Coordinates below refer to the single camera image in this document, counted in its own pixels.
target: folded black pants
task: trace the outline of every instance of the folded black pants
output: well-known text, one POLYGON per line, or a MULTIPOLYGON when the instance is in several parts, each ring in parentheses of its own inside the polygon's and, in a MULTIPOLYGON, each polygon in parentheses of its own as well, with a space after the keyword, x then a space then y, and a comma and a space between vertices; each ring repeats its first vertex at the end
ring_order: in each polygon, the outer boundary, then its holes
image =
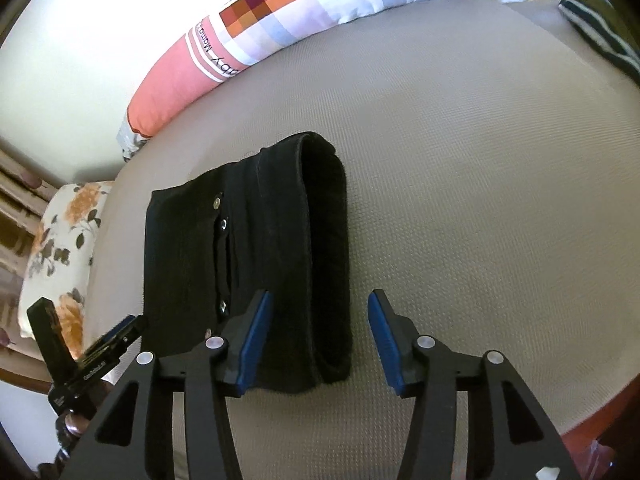
POLYGON ((153 192, 146 212, 142 348, 189 351, 258 288, 274 316, 256 386, 297 393, 351 365, 346 180, 313 132, 153 192))

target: silver screw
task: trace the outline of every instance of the silver screw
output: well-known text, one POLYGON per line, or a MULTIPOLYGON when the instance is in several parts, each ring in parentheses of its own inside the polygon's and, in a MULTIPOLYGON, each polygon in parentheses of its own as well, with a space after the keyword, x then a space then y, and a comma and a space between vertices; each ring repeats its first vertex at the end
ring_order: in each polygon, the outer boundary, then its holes
POLYGON ((504 356, 500 352, 496 352, 495 350, 491 350, 486 355, 487 360, 494 365, 499 365, 504 361, 504 356))
POLYGON ((224 339, 222 339, 219 335, 215 335, 207 339, 205 345, 207 345, 207 348, 216 350, 217 348, 220 348, 224 343, 224 339))
POLYGON ((136 362, 139 365, 148 365, 151 361, 154 360, 154 355, 151 352, 141 352, 136 357, 136 362))
POLYGON ((420 348, 433 348, 436 346, 436 340, 430 335, 421 335, 418 338, 418 346, 420 348))

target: beige mattress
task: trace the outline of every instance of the beige mattress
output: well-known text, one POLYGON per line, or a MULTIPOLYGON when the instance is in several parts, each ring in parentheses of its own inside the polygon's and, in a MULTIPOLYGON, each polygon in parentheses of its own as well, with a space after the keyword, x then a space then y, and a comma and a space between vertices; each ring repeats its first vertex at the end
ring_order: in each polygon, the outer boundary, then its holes
POLYGON ((348 180, 353 372, 230 400, 244 477, 395 478, 413 403, 385 384, 375 287, 455 351, 504 351, 568 430, 640 372, 639 103, 552 6, 439 0, 302 41, 191 105, 122 170, 85 344, 142 311, 152 190, 315 130, 348 180))

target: floral fabric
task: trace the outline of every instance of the floral fabric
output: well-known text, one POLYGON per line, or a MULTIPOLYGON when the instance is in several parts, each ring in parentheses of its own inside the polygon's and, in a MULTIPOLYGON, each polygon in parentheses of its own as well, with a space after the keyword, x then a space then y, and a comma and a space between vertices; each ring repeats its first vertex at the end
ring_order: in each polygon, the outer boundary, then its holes
POLYGON ((39 298, 56 306, 74 359, 82 354, 82 312, 100 216, 112 182, 69 184, 53 197, 38 226, 20 293, 22 337, 33 338, 27 309, 39 298))

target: striped cloth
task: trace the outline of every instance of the striped cloth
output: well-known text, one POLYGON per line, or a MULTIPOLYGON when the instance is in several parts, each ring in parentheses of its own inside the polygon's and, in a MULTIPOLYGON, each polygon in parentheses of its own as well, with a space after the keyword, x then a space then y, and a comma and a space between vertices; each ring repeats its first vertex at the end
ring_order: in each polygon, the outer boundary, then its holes
POLYGON ((118 133, 125 159, 190 103, 271 54, 335 25, 418 1, 233 1, 188 30, 148 72, 118 133))
POLYGON ((559 9, 595 50, 640 86, 640 48, 606 0, 562 0, 559 9))

